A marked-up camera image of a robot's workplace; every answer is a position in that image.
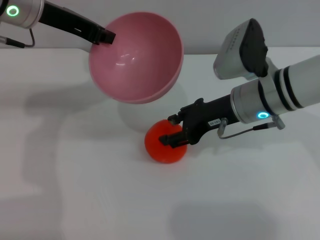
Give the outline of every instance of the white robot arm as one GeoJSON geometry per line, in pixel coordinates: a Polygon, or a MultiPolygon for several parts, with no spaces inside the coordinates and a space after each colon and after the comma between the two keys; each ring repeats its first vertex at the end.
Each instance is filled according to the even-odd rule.
{"type": "MultiPolygon", "coordinates": [[[[97,23],[45,0],[0,0],[0,22],[25,29],[31,29],[39,22],[77,35],[96,45],[112,44],[116,36],[97,23]]],[[[19,48],[32,47],[3,36],[0,37],[0,43],[19,48]]]]}
{"type": "Polygon", "coordinates": [[[245,77],[249,82],[232,89],[231,94],[204,103],[203,98],[181,108],[168,120],[183,122],[182,131],[159,138],[163,145],[176,148],[197,144],[208,131],[218,129],[221,139],[277,127],[285,128],[279,115],[320,103],[320,55],[278,69],[266,57],[263,31],[255,19],[250,19],[225,38],[213,64],[221,79],[245,77]],[[227,125],[253,123],[271,118],[272,122],[257,125],[231,136],[223,136],[227,125]]]}

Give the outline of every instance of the status light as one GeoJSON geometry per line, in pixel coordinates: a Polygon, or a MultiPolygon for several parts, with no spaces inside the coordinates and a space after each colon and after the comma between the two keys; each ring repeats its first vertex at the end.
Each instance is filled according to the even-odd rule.
{"type": "Polygon", "coordinates": [[[9,6],[6,9],[6,14],[8,14],[10,17],[15,17],[19,14],[19,8],[17,6],[9,6]]]}
{"type": "Polygon", "coordinates": [[[266,119],[269,116],[270,116],[270,114],[267,113],[267,112],[264,112],[264,111],[263,112],[259,112],[258,115],[257,115],[258,119],[266,119]]]}

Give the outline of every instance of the orange ball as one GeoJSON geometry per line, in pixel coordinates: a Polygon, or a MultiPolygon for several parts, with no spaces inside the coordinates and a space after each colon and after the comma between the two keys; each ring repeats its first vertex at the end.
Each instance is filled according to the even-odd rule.
{"type": "Polygon", "coordinates": [[[172,125],[168,120],[161,120],[153,125],[146,133],[144,145],[149,155],[157,162],[163,164],[173,164],[183,158],[187,152],[187,145],[172,148],[170,145],[164,146],[159,137],[181,132],[180,125],[172,125]]]}

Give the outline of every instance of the blue led ring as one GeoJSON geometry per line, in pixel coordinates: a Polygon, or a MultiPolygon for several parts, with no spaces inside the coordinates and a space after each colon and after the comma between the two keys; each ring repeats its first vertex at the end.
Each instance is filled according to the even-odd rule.
{"type": "Polygon", "coordinates": [[[257,116],[258,116],[258,119],[266,119],[270,116],[270,114],[262,111],[262,112],[259,112],[257,116]]]}

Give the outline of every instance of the white wall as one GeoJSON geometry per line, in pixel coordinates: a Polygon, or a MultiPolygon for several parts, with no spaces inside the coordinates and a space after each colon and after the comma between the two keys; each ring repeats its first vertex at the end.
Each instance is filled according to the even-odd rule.
{"type": "MultiPolygon", "coordinates": [[[[268,46],[320,46],[319,0],[51,0],[103,26],[125,13],[149,11],[170,19],[189,54],[216,53],[226,34],[256,18],[268,46]]],[[[29,31],[5,23],[0,35],[30,43],[29,31]]],[[[37,48],[90,49],[90,43],[38,23],[37,48]]]]}

